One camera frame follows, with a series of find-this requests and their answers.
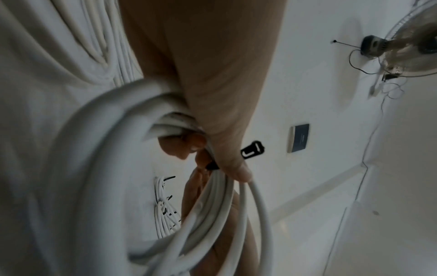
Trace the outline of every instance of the white fabric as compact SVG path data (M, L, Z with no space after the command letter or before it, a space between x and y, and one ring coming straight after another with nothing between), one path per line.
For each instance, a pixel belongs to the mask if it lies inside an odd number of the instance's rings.
M105 1L106 17L96 13L99 3L0 0L2 275L46 272L22 203L38 188L41 164L61 126L91 99L142 77L117 3Z

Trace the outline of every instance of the electric fan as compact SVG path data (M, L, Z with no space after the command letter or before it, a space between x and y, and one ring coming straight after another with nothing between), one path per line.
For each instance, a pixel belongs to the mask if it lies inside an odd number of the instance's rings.
M437 0L417 7L383 39L366 36L361 54L379 59L389 74L420 77L437 73Z

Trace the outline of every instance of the black plastic clip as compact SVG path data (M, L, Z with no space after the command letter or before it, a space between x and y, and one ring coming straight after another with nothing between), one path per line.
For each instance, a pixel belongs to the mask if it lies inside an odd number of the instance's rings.
M265 148L260 141L253 141L249 146L241 150L241 156L246 160L263 154L264 150ZM218 170L219 166L217 166L215 161L213 161L206 166L206 169L209 171L214 171L214 170Z

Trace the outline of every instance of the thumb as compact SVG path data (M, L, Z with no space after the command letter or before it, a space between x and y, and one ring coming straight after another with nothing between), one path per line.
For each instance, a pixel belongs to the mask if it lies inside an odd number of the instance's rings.
M241 156L241 140L239 142L211 141L214 158L218 167L229 177L239 182L250 182L252 172Z

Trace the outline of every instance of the fingernail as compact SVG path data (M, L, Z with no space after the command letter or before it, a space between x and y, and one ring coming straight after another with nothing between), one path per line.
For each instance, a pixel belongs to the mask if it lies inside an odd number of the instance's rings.
M247 167L246 163L241 164L235 173L235 176L237 177L237 180L241 182L250 182L252 180L252 172Z

